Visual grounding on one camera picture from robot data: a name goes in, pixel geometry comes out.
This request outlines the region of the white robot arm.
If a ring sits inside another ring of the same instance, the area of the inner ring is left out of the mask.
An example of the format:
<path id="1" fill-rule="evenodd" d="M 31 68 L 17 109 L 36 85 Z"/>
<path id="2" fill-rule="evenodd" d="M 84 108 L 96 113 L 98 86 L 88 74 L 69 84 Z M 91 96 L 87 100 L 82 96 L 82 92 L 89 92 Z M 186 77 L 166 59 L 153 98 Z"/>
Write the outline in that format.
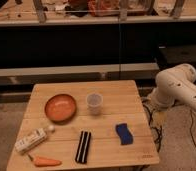
<path id="1" fill-rule="evenodd" d="M 151 103 L 158 109 L 169 108 L 175 100 L 188 105 L 196 112 L 196 69 L 190 64 L 180 64 L 160 71 L 156 87 L 149 94 Z"/>

